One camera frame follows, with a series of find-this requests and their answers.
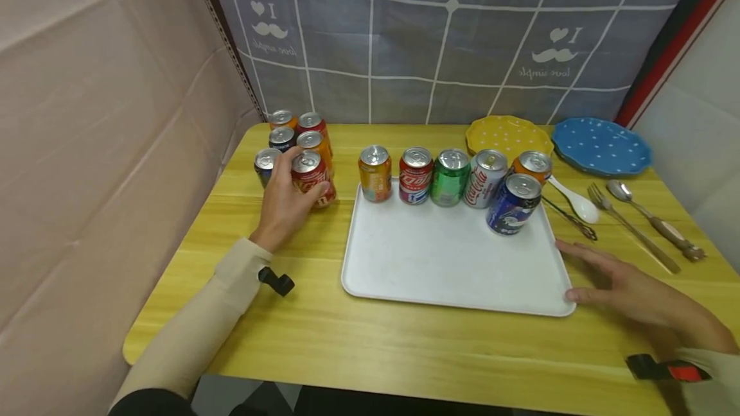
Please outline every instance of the grid pattern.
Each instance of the grid pattern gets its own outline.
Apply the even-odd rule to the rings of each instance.
[[[221,0],[266,112],[613,118],[678,0]]]

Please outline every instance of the white tray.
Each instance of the white tray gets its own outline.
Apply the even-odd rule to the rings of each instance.
[[[542,206],[522,231],[501,236],[486,209],[461,202],[407,205],[393,196],[370,202],[357,187],[342,266],[347,293],[458,308],[567,316],[570,279]]]

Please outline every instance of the hand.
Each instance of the hand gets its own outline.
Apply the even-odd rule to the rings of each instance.
[[[573,288],[565,297],[584,305],[605,305],[640,323],[672,329],[685,347],[739,352],[729,329],[709,310],[662,281],[608,252],[556,241],[557,248],[587,262],[612,280],[612,288]]]
[[[269,252],[276,251],[303,226],[308,211],[328,187],[328,182],[322,182],[303,194],[293,186],[293,158],[301,152],[303,149],[296,146],[277,157],[262,198],[260,223],[249,236],[250,241]]]

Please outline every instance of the green can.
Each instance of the green can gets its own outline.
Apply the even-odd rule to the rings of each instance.
[[[457,205],[463,197],[464,186],[470,175],[468,154],[457,148],[442,150],[434,161],[432,191],[429,193],[437,206]]]

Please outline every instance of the blue plate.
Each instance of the blue plate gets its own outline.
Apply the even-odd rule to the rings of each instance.
[[[555,126],[552,139],[563,161],[601,177],[637,175],[653,163],[653,152],[639,135],[603,119],[566,119]]]

